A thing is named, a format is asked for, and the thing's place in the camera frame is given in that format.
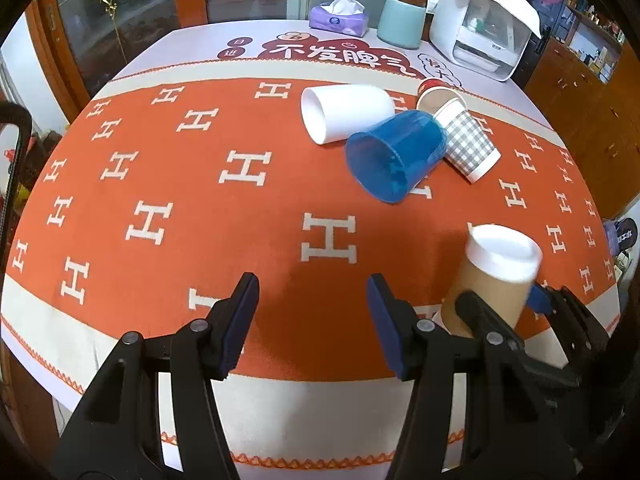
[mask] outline white appliance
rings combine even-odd
[[[511,77],[540,17],[526,0],[428,0],[430,40],[452,62],[498,81]]]

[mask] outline dark door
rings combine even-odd
[[[540,34],[542,39],[540,40],[533,34],[529,38],[529,43],[525,48],[524,54],[520,63],[516,67],[511,79],[520,88],[524,89],[533,74],[533,71],[540,60],[540,56],[545,51],[546,43],[549,37],[556,34],[558,30],[558,24],[560,21],[560,15],[564,9],[566,0],[527,0],[534,9],[537,10],[540,16]]]

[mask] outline screw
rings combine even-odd
[[[127,332],[122,336],[122,342],[125,345],[133,345],[138,340],[138,332]]]
[[[436,328],[436,324],[431,319],[421,319],[415,326],[420,332],[431,332]]]
[[[489,332],[486,335],[486,340],[492,345],[501,345],[502,342],[504,341],[504,338],[502,337],[501,334],[498,334],[497,332]]]
[[[206,330],[208,326],[209,323],[206,319],[194,319],[191,321],[189,328],[191,328],[192,332],[202,332],[203,330]]]

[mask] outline table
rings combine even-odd
[[[441,162],[399,205],[377,202],[340,143],[316,146],[300,117],[307,86],[375,84],[397,110],[427,75],[463,92],[502,153],[469,184]],[[382,478],[412,385],[386,367],[365,300],[382,272],[432,316],[469,224],[500,223],[540,245],[540,283],[567,285],[612,332],[618,294],[600,217],[558,135],[526,95],[446,61],[311,30],[234,22],[178,30],[138,56],[74,121],[17,229],[2,293],[2,337],[73,409],[117,338],[174,332],[204,317],[243,271],[260,303],[238,368],[214,389],[243,478]],[[526,309],[527,351],[566,362]],[[459,459],[456,377],[446,465]],[[162,445],[179,466],[170,382],[160,378]]]

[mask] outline teal canister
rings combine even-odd
[[[420,0],[386,0],[378,37],[401,48],[418,48],[426,15],[426,6]]]

